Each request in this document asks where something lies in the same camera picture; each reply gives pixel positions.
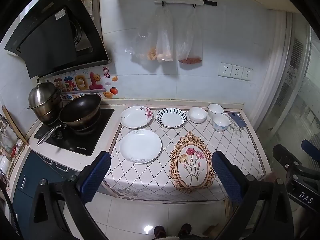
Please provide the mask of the colourful wall sticker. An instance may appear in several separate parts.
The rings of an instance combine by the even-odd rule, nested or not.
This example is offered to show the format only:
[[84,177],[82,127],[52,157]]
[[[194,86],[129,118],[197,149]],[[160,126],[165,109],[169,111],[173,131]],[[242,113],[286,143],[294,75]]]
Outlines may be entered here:
[[72,70],[46,77],[44,81],[50,81],[58,88],[63,101],[85,94],[97,94],[102,99],[119,96],[119,77],[109,65]]

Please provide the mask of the black induction cooktop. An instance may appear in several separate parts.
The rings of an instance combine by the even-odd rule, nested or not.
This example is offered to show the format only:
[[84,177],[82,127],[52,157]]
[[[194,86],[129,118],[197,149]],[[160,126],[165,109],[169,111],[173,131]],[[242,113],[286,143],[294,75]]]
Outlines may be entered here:
[[69,126],[60,127],[39,147],[52,146],[55,153],[69,151],[89,157],[113,113],[114,109],[101,108],[87,128],[77,131]]

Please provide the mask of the plastic bag with fruit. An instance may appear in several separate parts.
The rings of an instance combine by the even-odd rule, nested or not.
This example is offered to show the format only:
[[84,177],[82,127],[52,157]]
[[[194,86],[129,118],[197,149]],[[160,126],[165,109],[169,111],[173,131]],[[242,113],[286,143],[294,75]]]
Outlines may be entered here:
[[174,31],[169,7],[163,2],[142,24],[127,52],[139,60],[173,61]]

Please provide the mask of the white plate blue leaf pattern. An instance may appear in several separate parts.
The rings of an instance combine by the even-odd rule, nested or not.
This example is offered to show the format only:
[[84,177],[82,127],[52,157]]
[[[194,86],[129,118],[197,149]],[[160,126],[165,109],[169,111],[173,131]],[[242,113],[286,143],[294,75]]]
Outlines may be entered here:
[[166,128],[179,128],[185,124],[187,116],[178,108],[165,108],[158,112],[157,121]]

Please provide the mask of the black range hood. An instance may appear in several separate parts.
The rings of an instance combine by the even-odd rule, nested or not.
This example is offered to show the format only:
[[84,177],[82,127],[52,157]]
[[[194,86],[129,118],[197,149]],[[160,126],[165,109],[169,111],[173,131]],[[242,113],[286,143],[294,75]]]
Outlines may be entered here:
[[39,0],[22,18],[5,49],[25,62],[29,77],[111,62],[82,0]]

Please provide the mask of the white wall socket strip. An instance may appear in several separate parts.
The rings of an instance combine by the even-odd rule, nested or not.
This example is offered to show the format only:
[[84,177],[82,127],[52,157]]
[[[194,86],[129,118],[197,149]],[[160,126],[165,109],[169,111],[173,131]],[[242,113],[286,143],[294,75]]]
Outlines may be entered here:
[[237,80],[251,81],[253,78],[253,69],[221,62],[218,76]]

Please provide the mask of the stainless steel steamer pot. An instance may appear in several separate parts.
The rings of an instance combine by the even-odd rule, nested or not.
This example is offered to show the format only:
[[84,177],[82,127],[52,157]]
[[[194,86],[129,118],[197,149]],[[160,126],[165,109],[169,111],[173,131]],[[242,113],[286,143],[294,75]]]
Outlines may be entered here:
[[60,90],[51,82],[38,83],[28,96],[29,109],[44,125],[54,123],[63,107]]

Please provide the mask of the patterned table mat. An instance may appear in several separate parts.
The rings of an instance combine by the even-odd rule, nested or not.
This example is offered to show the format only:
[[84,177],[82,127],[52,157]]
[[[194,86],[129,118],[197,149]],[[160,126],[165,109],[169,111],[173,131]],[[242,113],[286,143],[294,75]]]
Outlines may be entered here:
[[[154,202],[211,202],[225,199],[227,193],[212,166],[212,156],[221,151],[244,174],[257,179],[270,172],[265,152],[253,129],[240,128],[226,110],[230,120],[224,132],[212,127],[212,120],[201,124],[187,116],[179,128],[166,128],[157,121],[162,110],[151,109],[152,120],[144,127],[129,129],[121,123],[112,141],[111,167],[104,179],[107,188],[117,197]],[[147,164],[133,164],[119,151],[120,141],[128,133],[147,129],[162,141],[160,155]]]

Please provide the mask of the wall hook rail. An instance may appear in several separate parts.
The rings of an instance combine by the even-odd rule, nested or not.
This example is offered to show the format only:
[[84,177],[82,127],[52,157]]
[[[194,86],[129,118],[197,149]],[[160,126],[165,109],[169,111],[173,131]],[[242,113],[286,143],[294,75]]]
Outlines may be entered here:
[[160,4],[188,4],[188,5],[195,5],[195,6],[212,6],[217,7],[216,1],[210,1],[210,0],[153,0],[154,3],[160,3]]

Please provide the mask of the white plate pink flowers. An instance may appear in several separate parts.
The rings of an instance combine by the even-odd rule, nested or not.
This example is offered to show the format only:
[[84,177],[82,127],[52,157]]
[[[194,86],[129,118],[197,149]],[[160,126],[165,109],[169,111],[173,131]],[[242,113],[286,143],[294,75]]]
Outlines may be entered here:
[[153,113],[148,107],[132,106],[121,113],[120,123],[129,129],[138,129],[146,126],[152,118]]

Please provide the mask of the white bowl blue spots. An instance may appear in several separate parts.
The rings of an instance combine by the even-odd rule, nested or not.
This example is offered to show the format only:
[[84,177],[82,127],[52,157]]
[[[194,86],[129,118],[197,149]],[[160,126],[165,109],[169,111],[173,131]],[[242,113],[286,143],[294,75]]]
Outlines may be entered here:
[[212,118],[212,127],[217,132],[224,132],[230,125],[230,120],[224,114],[215,114]]

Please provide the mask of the plain white bowl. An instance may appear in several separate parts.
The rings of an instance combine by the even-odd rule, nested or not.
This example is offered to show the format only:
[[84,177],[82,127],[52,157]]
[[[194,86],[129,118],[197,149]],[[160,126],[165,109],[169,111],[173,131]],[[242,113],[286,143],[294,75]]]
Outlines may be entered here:
[[201,124],[207,120],[207,112],[200,107],[191,107],[188,111],[191,122]]

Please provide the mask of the blue smartphone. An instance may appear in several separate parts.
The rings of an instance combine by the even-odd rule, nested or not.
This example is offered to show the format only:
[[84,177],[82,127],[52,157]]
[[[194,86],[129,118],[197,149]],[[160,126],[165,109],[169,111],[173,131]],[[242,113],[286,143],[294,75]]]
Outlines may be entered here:
[[243,120],[243,118],[239,115],[239,113],[236,112],[230,112],[228,113],[229,116],[233,119],[233,121],[240,127],[240,128],[244,128],[247,126],[247,124],[245,123],[245,121]]

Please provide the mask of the white bowl dark rim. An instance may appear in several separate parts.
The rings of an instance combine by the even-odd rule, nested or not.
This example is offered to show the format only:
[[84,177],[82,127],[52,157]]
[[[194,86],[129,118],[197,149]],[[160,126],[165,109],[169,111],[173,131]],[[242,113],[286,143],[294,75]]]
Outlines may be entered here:
[[224,109],[218,104],[211,103],[208,105],[208,115],[210,118],[213,118],[216,114],[223,114]]

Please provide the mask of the plastic bag red contents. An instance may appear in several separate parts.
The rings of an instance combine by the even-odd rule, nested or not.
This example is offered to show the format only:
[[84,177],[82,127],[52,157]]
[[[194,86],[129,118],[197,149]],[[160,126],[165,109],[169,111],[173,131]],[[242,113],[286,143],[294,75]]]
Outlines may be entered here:
[[196,5],[179,23],[176,55],[181,64],[201,64],[203,57],[202,30]]

